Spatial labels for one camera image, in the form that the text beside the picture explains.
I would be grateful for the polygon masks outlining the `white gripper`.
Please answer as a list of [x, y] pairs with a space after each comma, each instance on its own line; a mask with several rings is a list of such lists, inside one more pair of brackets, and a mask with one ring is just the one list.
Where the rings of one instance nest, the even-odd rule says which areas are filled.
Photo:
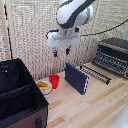
[[[47, 43], [46, 45], [49, 48], [56, 48], [67, 45], [77, 44], [79, 41], [79, 28], [71, 28], [71, 29], [56, 29], [51, 30], [47, 33]], [[66, 55], [69, 55], [71, 48], [66, 48]], [[58, 57], [58, 52], [55, 49], [54, 57]]]

